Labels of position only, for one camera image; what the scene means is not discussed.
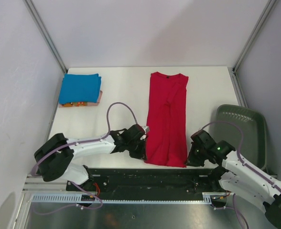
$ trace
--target cable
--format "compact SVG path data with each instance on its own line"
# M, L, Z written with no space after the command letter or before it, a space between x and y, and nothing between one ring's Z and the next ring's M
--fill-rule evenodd
M110 126L110 121L109 121L108 115L109 115L109 112L110 112L111 107L114 106L114 105L116 105L116 104L121 104L121 105L124 105L126 108L128 108L128 109L131 111L132 115L133 115L133 118L134 118L135 123L136 123L136 124L138 123L138 122L137 122L137 119L136 119L136 117L135 117L134 112L132 111L132 109L131 109L128 105L126 105L126 104L124 104L124 103L122 103L122 102L115 102L115 103L112 103L112 104L108 107L108 111L107 111L108 132L107 132L103 137L97 138L97 139L91 139L91 140L75 141L75 142L71 142L71 143L68 143L68 144L59 146L58 148L56 148L56 149L50 151L48 154L46 154L45 156L43 156L43 157L33 166L33 168L32 168L32 170L31 170L30 174L31 174L33 177L38 176L38 175L36 174L36 172L37 172L37 170L38 170L39 165L40 165L46 158L48 158L50 155L54 154L55 152L59 151L60 149L63 149L63 148L65 148L65 147L67 147L67 146L75 145L75 144L77 144L77 143L79 143L79 144L84 144L84 143L90 143L90 142L100 141L101 139L106 139L106 138L109 136L110 131L111 131L111 126Z
M100 202L100 205L99 205L98 207L92 208L92 207L86 207L86 206L83 206L83 205L80 205L80 204L69 204L69 205L65 205L65 206L63 206L63 207L61 207L61 208L58 208L57 210L50 211L50 212L45 212L45 213L37 212L34 208L32 208L32 211L33 211L35 214L37 214L37 215L40 215L40 216L47 216L47 215L54 214L54 213L56 213L56 212L58 212L58 211L61 211L61 210L65 209L65 208L74 207L74 206L75 206L75 207L80 207L81 210L83 210L84 208L85 208L85 209L98 209L98 208L101 208L101 207L103 206L102 200L98 197L99 194L98 194L98 195L93 195L93 194L91 194L91 193L85 191L84 189L82 189L79 185L76 185L74 182L71 182L71 183L72 183L74 186L76 186L80 191L83 191L83 192L85 192L86 194L88 194L89 196L92 196L92 197L94 197L95 199L97 199L97 200Z
M115 103L112 103L109 107L108 107L108 110L107 110L107 124L108 124L108 132L101 138L97 138L97 139L91 139L91 140L84 140L84 141L75 141L75 142L71 142L71 143L68 143L68 144L65 144L65 145L62 145L62 146L59 146L58 148L50 151L48 154L46 154L45 156L43 156L32 168L30 174L33 176L33 177L39 177L40 175L36 174L38 168L39 168L39 165L46 159L48 158L50 155L54 154L55 152L67 147L67 146L72 146L72 145L75 145L75 144L84 144L84 143L90 143L90 142L96 142L96 141L100 141L101 139L106 139L110 132L111 132L111 126L110 126L110 121L109 121L109 112L110 112L110 109L112 106L116 105L116 104L121 104L121 105L124 105L126 108L128 108L131 113L132 113L132 116L134 118L134 121L135 123L137 124L137 119L135 117L135 114L134 112L132 111L132 109L126 105L125 103L122 103L122 102L115 102ZM88 195L90 196L93 196L96 200L98 200L100 202L100 205L98 207L95 207L95 208L91 208L91 207L85 207L85 206L81 206L81 209L98 209L98 208L101 208L103 203L102 203L102 200L100 198L98 198L98 196L96 195L93 195L87 191L85 191L84 189L82 189L79 185L75 184L74 182L71 182L74 186L76 186L76 188L78 188L80 191L83 191L85 193L87 193ZM98 188L98 195L100 194L100 188L98 187L98 185L96 186ZM68 207L72 207L72 206L76 206L75 204L70 204L70 205L66 205L64 207L61 207L55 211L52 211L52 212L47 212L47 213L39 213L39 212L36 212L34 209L33 209L33 212L38 214L38 215L50 215L50 214L53 214L53 213L56 213L62 209L65 209L65 208L68 208Z
M212 204L211 206L214 208L214 210L225 210L225 209L235 210L234 208L231 208L231 207L225 207L225 206L224 206L224 207L222 207L222 208L216 208L213 204ZM244 217L244 215L243 215L239 210L237 210L237 211L238 211L238 215L241 216L242 219L245 221L245 224L246 224L246 226L247 226L247 229L249 229L249 224L248 224L246 218Z
M237 219L238 219L238 222L239 222L241 228L244 229L245 227L244 227L244 225L243 225L243 223L242 223L242 221L241 221L241 219L240 219L240 217L239 217L239 211L238 211L238 209L236 208L236 194L233 195L233 209L234 209L234 211L235 211L236 217L237 217Z
M99 196L99 194L100 194L100 188L99 188L99 186L98 186L97 183L94 183L94 185L96 186L96 192L98 191L96 196Z
M205 126L202 127L202 129L206 128L207 126L211 125L211 124L216 124L216 123L226 123L226 124L229 124L229 125L232 125L234 126L241 134L241 140L240 140L240 143L238 145L238 148L237 148L237 151L236 151L236 154L237 154L237 157L238 159L240 160L240 162L245 166L247 167L248 169L250 169L251 171L253 171L254 173L256 173L257 175L259 175L261 178L263 178L265 181L267 181L272 187L275 187L280 193L281 193L281 188L277 185L274 184L273 181L271 181L270 179L266 178L264 175L262 175L260 172L258 172L257 170L255 170L254 168L252 168L250 165L248 165L247 163L245 163L245 161L242 159L241 157L241 153L240 153L240 150L241 150L241 146L242 146L242 143L243 143L243 140L244 140L244 133L242 132L241 128L234 124L234 123L231 123L231 122L227 122L227 121L214 121L214 122L210 122L208 124L206 124Z

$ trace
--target metal plate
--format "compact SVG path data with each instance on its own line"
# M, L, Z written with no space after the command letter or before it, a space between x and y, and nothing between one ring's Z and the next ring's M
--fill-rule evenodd
M38 212L65 204L32 203ZM97 210L66 208L52 215L29 213L26 229L232 229L233 212L209 205L105 204Z
M263 115L245 107L225 104L217 109L216 120L237 124L244 133L241 154L257 167L266 167L266 121ZM225 140L238 147L241 135L235 127L215 124L212 129L212 137L216 142Z

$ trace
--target metal pole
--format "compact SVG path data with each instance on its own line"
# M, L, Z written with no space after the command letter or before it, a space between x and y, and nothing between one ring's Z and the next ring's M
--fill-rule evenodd
M32 2L32 0L23 0L26 7L28 8L30 14L32 15L32 18L35 22L35 24L37 25L38 29L40 30L44 40L46 41L50 51L52 52L53 56L55 57L57 63L59 64L61 70L63 71L63 73L67 73L67 68L58 52L58 50L56 49L53 40L51 39L51 36L49 35L41 16L39 15L34 3Z
M259 17L259 20L257 21L251 35L248 38L247 43L245 44L245 47L243 48L242 52L239 55L239 58L237 59L233 71L234 73L237 72L239 67L241 66L243 60L246 58L250 48L252 47L252 44L258 37L261 29L263 28L265 22L267 21L268 17L270 16L271 12L274 10L276 4L279 2L279 0L269 0L264 11L262 12L261 16Z

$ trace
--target folded clothes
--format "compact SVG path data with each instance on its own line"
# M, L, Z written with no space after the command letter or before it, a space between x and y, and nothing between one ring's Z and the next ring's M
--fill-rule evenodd
M73 107L73 106L98 106L102 97L102 91L99 93L99 97L97 103L91 102L74 102L74 103L66 103L66 104L59 104L59 107Z
M100 87L101 77L98 74L65 74L60 91L59 103L96 103L99 98Z

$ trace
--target gray floor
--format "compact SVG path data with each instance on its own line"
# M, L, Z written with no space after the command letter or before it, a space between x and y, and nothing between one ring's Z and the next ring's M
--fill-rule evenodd
M37 212L50 212L65 204L32 203ZM27 229L227 229L229 210L209 205L105 204L98 210L63 209L39 216L30 211Z

